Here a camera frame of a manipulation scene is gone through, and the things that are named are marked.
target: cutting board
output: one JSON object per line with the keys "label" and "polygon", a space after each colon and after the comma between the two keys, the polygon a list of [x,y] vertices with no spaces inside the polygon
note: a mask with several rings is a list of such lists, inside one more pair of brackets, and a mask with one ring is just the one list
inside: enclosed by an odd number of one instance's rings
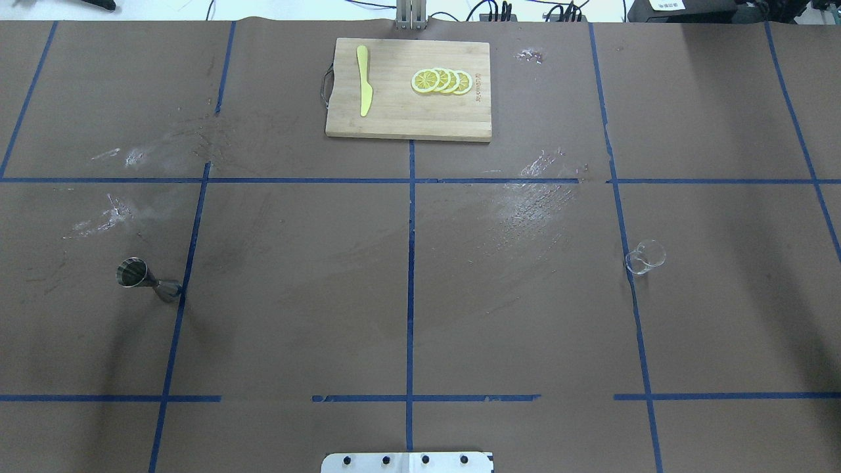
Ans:
{"label": "cutting board", "polygon": [[[373,100],[360,116],[357,46],[368,47],[368,82]],[[460,69],[473,77],[464,95],[415,92],[420,69]],[[463,41],[371,40],[339,38],[328,136],[444,141],[482,141],[491,137],[490,45]]]}

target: glass cup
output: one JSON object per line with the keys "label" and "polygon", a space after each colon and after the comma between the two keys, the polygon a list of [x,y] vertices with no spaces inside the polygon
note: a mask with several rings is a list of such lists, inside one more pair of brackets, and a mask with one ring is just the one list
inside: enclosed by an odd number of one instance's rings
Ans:
{"label": "glass cup", "polygon": [[647,273],[666,261],[666,249],[655,240],[643,240],[625,255],[625,267],[637,276]]}

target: jigger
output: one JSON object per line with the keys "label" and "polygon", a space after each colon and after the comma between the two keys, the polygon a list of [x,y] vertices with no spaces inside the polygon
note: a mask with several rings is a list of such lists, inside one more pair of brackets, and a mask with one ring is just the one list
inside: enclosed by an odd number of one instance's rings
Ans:
{"label": "jigger", "polygon": [[178,281],[156,279],[140,258],[126,259],[117,267],[117,283],[123,287],[151,287],[164,302],[175,302],[181,296]]}

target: lemon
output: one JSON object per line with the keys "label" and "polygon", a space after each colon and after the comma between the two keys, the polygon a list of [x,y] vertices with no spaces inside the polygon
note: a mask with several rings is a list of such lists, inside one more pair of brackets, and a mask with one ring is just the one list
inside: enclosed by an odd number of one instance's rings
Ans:
{"label": "lemon", "polygon": [[473,88],[473,78],[465,71],[454,71],[458,76],[458,87],[452,91],[453,95],[464,95]]}
{"label": "lemon", "polygon": [[441,75],[434,69],[421,69],[412,76],[412,88],[417,93],[429,93],[438,87]]}
{"label": "lemon", "polygon": [[450,71],[449,69],[445,69],[443,67],[433,67],[432,70],[438,72],[438,76],[440,77],[440,79],[438,79],[438,87],[435,88],[436,92],[441,92],[445,88],[450,87],[452,77],[448,73],[448,71]]}
{"label": "lemon", "polygon": [[450,76],[450,87],[441,90],[441,93],[453,93],[458,89],[458,84],[461,82],[460,76],[453,70],[447,69],[447,75]]}

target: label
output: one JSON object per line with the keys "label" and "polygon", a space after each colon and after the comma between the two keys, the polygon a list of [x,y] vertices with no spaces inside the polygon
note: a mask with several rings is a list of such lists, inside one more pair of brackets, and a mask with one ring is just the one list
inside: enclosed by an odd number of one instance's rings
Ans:
{"label": "label", "polygon": [[686,10],[683,0],[648,0],[651,8],[658,12],[674,12],[675,10]]}
{"label": "label", "polygon": [[476,101],[482,101],[482,74],[476,74],[476,78],[473,80],[473,88],[476,89]]}

